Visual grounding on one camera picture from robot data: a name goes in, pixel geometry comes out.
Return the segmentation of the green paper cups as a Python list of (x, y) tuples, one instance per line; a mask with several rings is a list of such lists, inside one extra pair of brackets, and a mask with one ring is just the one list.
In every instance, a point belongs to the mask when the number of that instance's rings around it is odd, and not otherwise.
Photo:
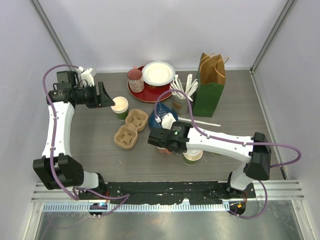
[(129, 102), (123, 96), (117, 96), (113, 99), (114, 105), (111, 107), (117, 118), (124, 121), (129, 114)]

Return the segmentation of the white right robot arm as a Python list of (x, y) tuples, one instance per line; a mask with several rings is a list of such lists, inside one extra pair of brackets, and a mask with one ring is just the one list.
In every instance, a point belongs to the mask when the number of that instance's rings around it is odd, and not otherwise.
[(173, 154), (204, 151), (242, 162), (237, 170), (231, 172), (225, 186), (226, 193), (236, 198), (252, 181), (270, 179), (272, 151), (263, 143), (266, 139), (266, 136), (259, 132), (253, 136), (234, 136), (175, 121), (170, 129), (152, 128), (148, 143), (165, 148)]

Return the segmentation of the green paper coffee cup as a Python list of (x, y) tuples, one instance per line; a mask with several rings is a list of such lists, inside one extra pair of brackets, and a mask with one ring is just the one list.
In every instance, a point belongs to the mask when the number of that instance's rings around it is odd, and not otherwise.
[(183, 153), (183, 160), (187, 165), (193, 165), (203, 156), (202, 150), (188, 150)]

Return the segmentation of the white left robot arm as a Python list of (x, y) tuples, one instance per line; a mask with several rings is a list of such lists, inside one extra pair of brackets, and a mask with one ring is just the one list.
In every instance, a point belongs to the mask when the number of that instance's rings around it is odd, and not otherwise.
[(99, 173), (84, 170), (71, 154), (71, 123), (77, 105), (89, 109), (112, 107), (114, 101), (107, 94), (103, 82), (95, 84), (95, 69), (58, 71), (57, 82), (47, 90), (49, 111), (47, 139), (40, 159), (33, 161), (33, 170), (48, 190), (67, 187), (89, 189), (100, 200), (107, 192)]

